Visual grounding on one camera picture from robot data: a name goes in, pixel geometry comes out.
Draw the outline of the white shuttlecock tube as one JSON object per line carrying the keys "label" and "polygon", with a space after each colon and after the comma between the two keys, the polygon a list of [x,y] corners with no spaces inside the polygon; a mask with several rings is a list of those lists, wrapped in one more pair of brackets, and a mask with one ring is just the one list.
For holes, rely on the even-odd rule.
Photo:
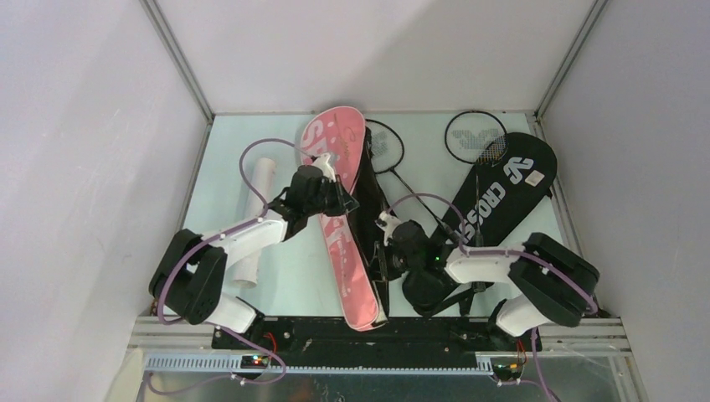
{"label": "white shuttlecock tube", "polygon": [[[270,194],[275,170],[276,162],[272,159],[261,157],[256,161],[250,183],[257,193],[264,198],[264,201],[261,201],[255,193],[249,195],[245,208],[248,218],[259,217],[264,210],[265,200]],[[260,256],[261,250],[257,250],[234,264],[231,269],[231,280],[234,285],[245,289],[256,287]]]}

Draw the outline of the pink SPORT racket bag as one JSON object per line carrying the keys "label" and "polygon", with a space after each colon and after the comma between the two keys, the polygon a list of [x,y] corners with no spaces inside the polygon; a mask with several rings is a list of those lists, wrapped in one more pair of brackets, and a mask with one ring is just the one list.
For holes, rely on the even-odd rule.
{"label": "pink SPORT racket bag", "polygon": [[[353,106],[334,106],[315,115],[299,148],[310,156],[332,155],[330,164],[349,192],[355,188],[366,133],[365,117]],[[346,324],[366,332],[386,323],[381,299],[368,278],[365,257],[346,216],[318,216],[337,283]]]}

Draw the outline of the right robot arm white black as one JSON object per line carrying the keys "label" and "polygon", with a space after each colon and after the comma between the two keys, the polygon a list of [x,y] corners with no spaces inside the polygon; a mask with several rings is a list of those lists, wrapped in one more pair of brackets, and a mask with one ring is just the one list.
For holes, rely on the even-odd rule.
{"label": "right robot arm white black", "polygon": [[465,293],[464,284],[503,284],[517,292],[498,303],[487,327],[488,342],[508,350],[535,327],[576,327],[599,308],[593,298],[599,271],[556,240],[535,232],[512,247],[436,245],[413,220],[382,213],[376,225],[394,264],[405,273],[403,294],[423,317],[445,310]]}

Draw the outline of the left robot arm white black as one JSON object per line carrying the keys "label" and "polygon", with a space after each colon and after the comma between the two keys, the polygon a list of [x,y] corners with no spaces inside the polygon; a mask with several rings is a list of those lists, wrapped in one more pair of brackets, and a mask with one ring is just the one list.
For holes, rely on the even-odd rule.
{"label": "left robot arm white black", "polygon": [[224,293],[228,267],[289,240],[307,226],[312,216],[344,216],[358,206],[339,175],[312,165],[300,166],[290,186],[266,205],[264,215],[211,235],[179,230],[158,264],[148,291],[187,323],[230,329],[243,348],[256,348],[265,337],[265,327],[257,321],[262,314],[248,302]]}

